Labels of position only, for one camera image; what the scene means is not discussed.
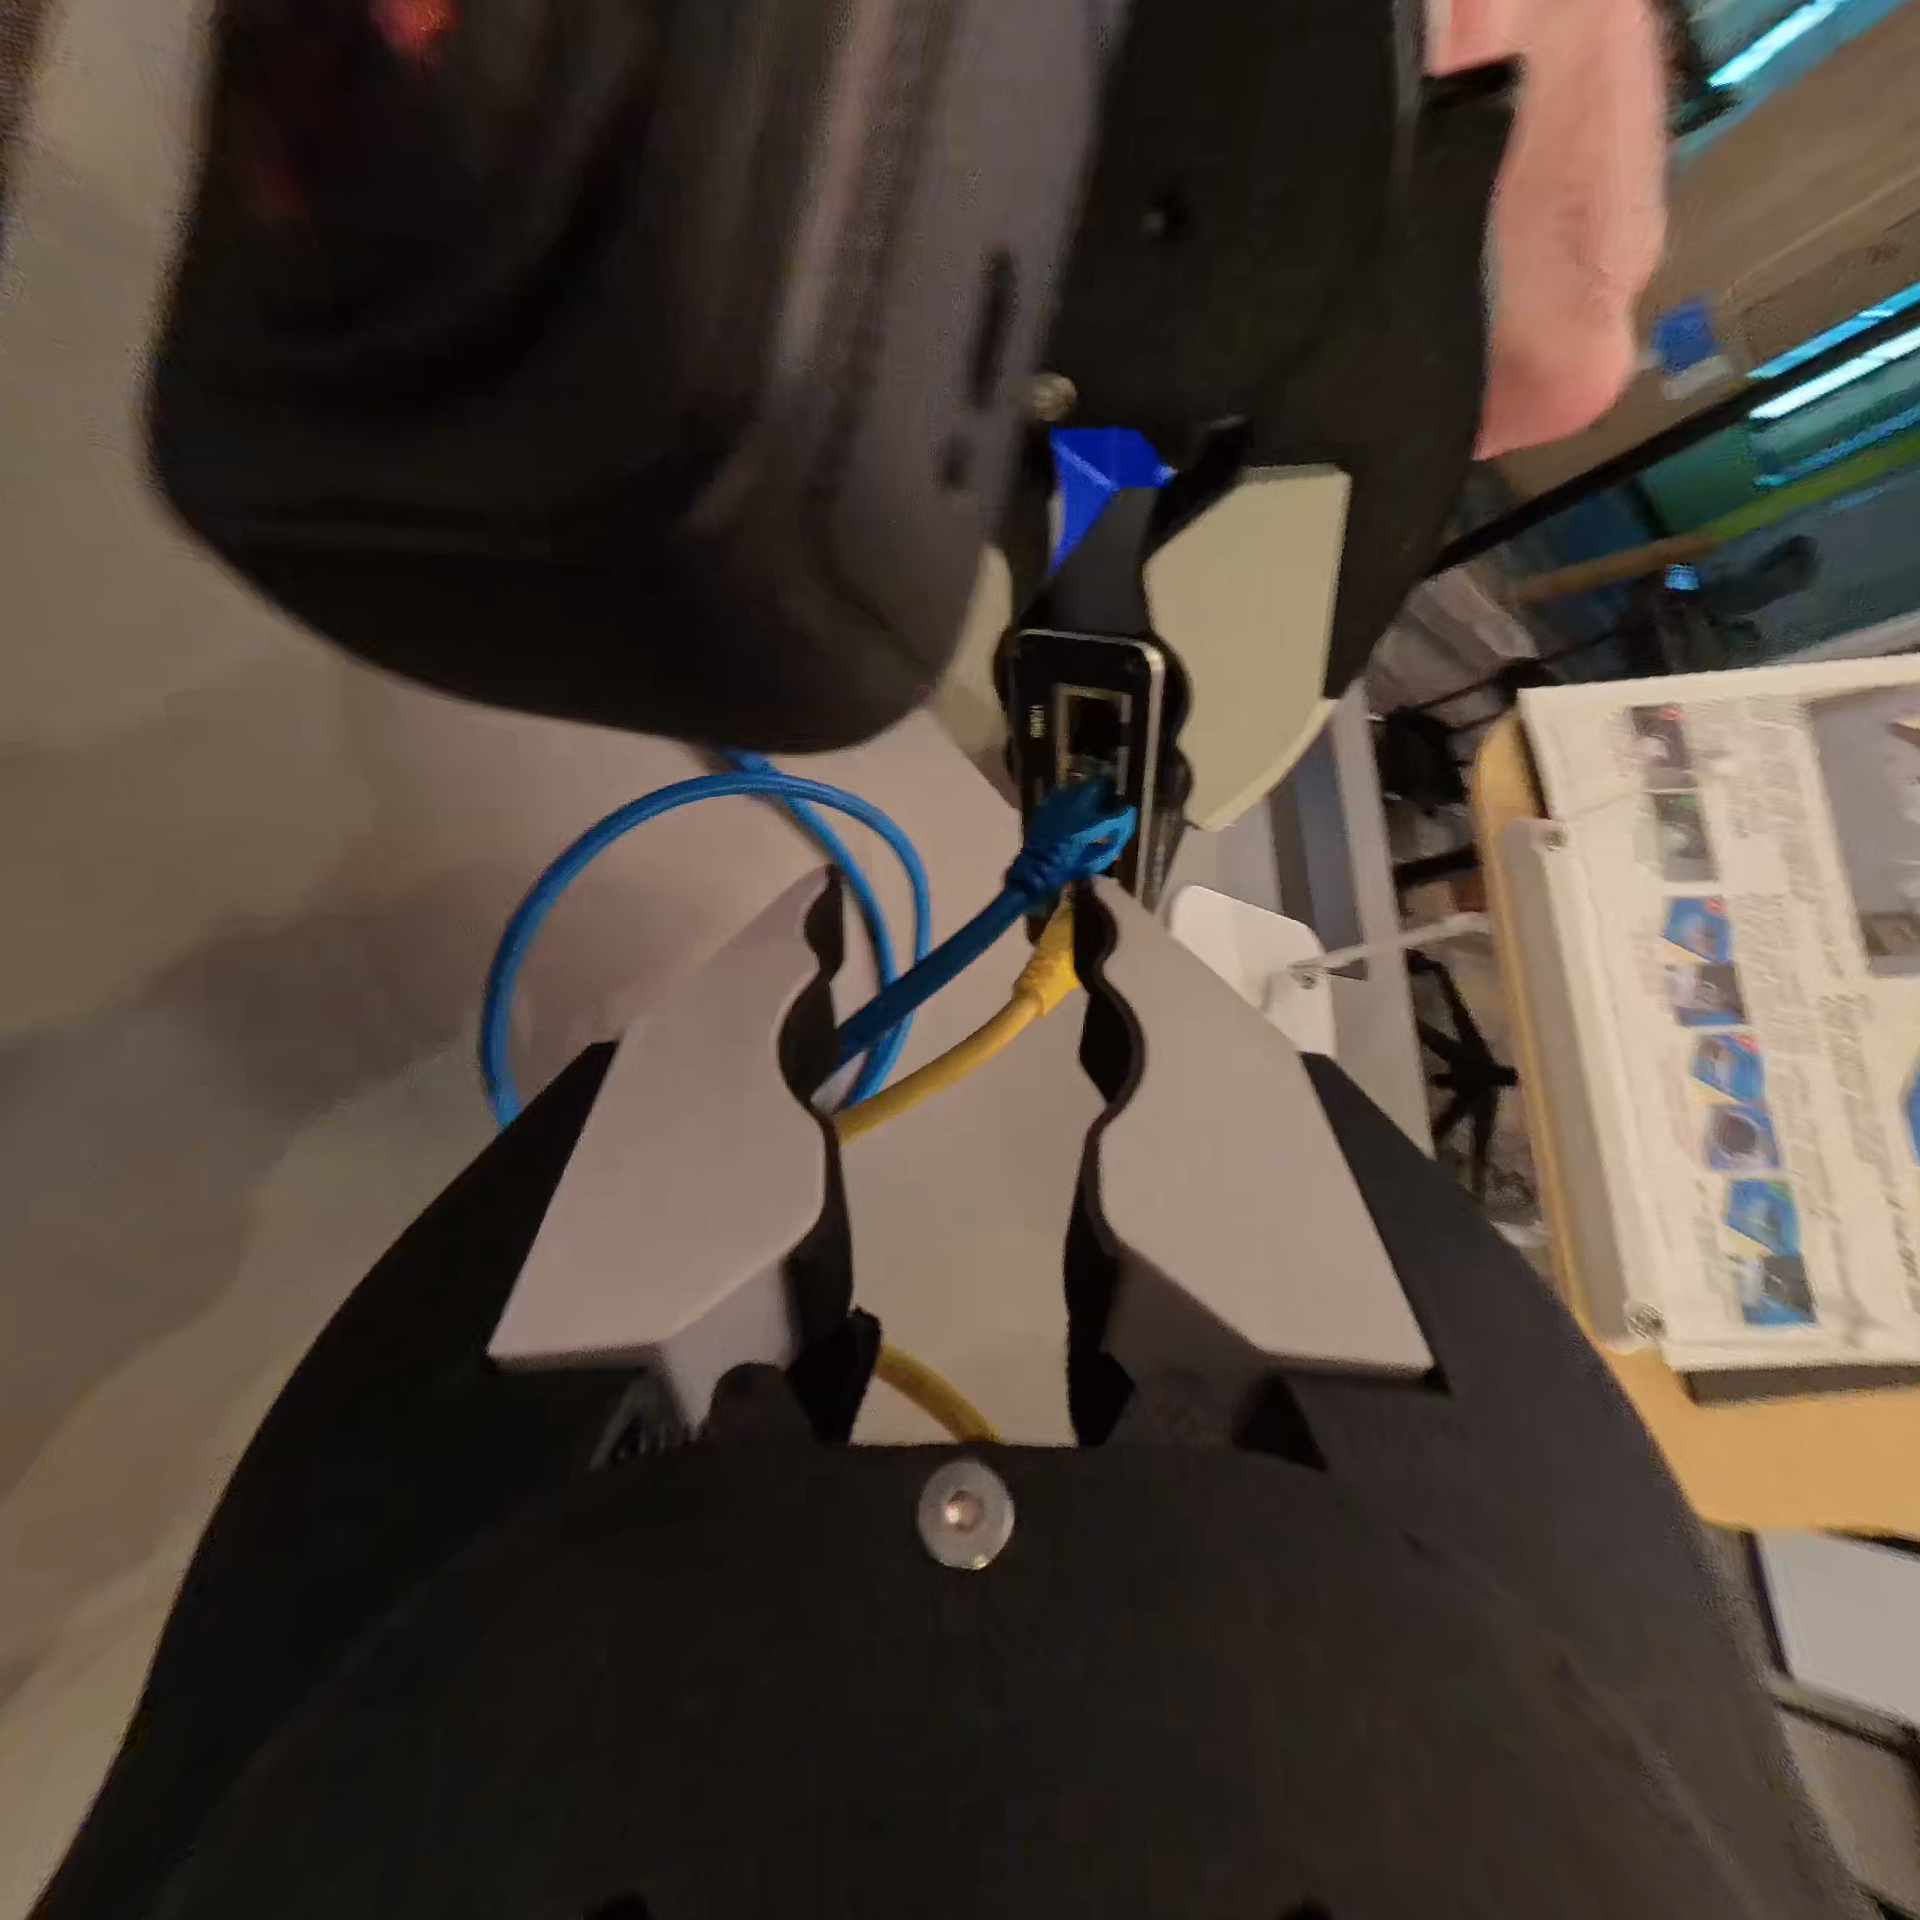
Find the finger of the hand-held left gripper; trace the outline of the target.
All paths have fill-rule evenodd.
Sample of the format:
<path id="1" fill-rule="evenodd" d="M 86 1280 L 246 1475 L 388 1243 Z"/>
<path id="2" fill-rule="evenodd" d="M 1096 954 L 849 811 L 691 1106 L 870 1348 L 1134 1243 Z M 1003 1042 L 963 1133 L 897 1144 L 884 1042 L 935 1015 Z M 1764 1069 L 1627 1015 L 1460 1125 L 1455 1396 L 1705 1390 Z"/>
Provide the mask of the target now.
<path id="1" fill-rule="evenodd" d="M 1019 802 L 1019 774 L 1010 760 L 1012 722 L 998 658 L 1014 629 L 1014 571 L 1003 550 L 990 545 L 982 550 L 960 645 L 930 696 L 930 713 L 1006 803 Z"/>
<path id="2" fill-rule="evenodd" d="M 1189 685 L 1193 828 L 1240 822 L 1329 721 L 1349 494 L 1337 465 L 1255 468 L 1145 565 L 1156 634 Z"/>

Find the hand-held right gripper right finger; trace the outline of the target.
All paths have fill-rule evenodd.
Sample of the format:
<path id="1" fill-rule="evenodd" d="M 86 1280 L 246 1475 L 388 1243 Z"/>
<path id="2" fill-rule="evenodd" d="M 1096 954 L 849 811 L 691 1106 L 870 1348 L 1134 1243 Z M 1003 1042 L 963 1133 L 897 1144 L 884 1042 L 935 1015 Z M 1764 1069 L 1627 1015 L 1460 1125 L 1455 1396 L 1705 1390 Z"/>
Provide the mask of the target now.
<path id="1" fill-rule="evenodd" d="M 1164 1381 L 1236 1438 L 1293 1374 L 1425 1383 L 1433 1351 L 1308 1056 L 1113 880 L 1075 888 L 1101 1111 L 1066 1237 L 1070 1423 Z"/>

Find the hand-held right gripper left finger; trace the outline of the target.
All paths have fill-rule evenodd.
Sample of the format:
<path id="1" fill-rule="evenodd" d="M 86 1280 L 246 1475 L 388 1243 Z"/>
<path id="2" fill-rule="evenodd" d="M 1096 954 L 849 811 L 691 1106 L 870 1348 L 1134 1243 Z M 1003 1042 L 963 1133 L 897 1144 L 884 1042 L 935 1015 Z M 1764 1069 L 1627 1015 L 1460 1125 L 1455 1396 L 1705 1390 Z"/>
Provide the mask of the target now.
<path id="1" fill-rule="evenodd" d="M 733 1369 L 794 1366 L 853 1309 L 832 985 L 845 888 L 794 883 L 615 1042 L 487 1344 L 504 1369 L 652 1381 L 708 1423 Z"/>

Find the black network switch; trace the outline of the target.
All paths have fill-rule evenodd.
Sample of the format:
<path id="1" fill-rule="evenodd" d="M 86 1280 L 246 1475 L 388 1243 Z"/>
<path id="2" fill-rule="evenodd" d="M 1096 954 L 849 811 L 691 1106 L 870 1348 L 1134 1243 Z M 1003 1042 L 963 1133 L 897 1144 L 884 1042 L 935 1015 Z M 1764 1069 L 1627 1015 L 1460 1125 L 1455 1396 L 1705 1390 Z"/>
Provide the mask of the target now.
<path id="1" fill-rule="evenodd" d="M 1189 675 L 1149 608 L 1160 516 L 1160 488 L 1113 491 L 997 651 L 1023 825 L 1058 785 L 1108 785 L 1134 811 L 1113 877 L 1149 912 L 1164 907 L 1196 785 Z"/>

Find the person's left hand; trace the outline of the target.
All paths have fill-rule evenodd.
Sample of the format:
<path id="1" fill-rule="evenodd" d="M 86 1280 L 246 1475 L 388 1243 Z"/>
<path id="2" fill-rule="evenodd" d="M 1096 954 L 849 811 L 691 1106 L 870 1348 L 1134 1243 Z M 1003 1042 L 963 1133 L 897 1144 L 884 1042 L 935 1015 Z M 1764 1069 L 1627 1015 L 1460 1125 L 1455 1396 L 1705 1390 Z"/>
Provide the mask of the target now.
<path id="1" fill-rule="evenodd" d="M 1494 332 L 1475 452 L 1596 425 L 1641 358 L 1666 240 L 1666 32 L 1648 2 L 1429 2 L 1429 74 L 1519 59 L 1494 197 Z"/>

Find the clear stand rod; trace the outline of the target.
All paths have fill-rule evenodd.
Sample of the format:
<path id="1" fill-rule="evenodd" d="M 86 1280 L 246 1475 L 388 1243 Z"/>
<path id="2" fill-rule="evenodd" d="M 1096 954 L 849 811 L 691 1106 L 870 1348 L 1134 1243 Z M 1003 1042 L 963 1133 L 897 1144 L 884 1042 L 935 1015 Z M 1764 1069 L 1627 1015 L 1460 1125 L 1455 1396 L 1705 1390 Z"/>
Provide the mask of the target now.
<path id="1" fill-rule="evenodd" d="M 1465 912 L 1425 925 L 1407 925 L 1388 938 L 1375 938 L 1352 947 L 1319 950 L 1311 959 L 1290 964 L 1290 977 L 1302 987 L 1345 970 L 1370 967 L 1396 954 L 1442 947 L 1465 938 L 1494 932 L 1494 917 L 1486 912 Z"/>

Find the printed instruction sheet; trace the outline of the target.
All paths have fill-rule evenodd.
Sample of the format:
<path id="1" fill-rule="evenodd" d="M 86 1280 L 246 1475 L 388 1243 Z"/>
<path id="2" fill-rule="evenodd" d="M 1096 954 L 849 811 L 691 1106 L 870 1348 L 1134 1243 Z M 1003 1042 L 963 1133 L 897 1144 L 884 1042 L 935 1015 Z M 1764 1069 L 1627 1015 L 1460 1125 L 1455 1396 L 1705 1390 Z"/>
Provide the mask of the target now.
<path id="1" fill-rule="evenodd" d="M 1916 655 L 1541 685 L 1543 1064 L 1599 1328 L 1913 1378 Z"/>

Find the instruction sheet on stand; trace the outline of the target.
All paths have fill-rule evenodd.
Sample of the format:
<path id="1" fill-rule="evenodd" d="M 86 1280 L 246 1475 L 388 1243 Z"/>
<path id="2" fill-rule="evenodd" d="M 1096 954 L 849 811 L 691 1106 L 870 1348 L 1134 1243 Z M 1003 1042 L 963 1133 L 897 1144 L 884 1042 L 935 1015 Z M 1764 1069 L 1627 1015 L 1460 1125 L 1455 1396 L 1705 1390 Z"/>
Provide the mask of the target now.
<path id="1" fill-rule="evenodd" d="M 1548 825 L 1515 714 L 1498 721 L 1475 748 L 1471 795 L 1557 1297 L 1636 1404 L 1704 1521 L 1748 1531 L 1823 1530 L 1916 1541 L 1916 1385 L 1697 1404 L 1663 1359 L 1625 1348 L 1596 1330 L 1573 1237 L 1577 1218 L 1558 1152 L 1557 1081 L 1543 1053 L 1526 925 L 1510 874 L 1513 856 L 1535 852 Z"/>

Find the cardboard box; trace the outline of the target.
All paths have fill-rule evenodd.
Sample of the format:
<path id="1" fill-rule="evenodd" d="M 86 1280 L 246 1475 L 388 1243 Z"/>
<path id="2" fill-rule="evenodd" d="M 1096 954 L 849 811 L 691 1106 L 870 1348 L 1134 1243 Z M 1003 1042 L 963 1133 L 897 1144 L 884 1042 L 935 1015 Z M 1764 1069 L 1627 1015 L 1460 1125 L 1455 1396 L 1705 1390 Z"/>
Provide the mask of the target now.
<path id="1" fill-rule="evenodd" d="M 1701 304 L 1743 370 L 1811 342 L 1917 274 L 1916 108 L 1755 113 L 1672 184 L 1644 337 Z"/>

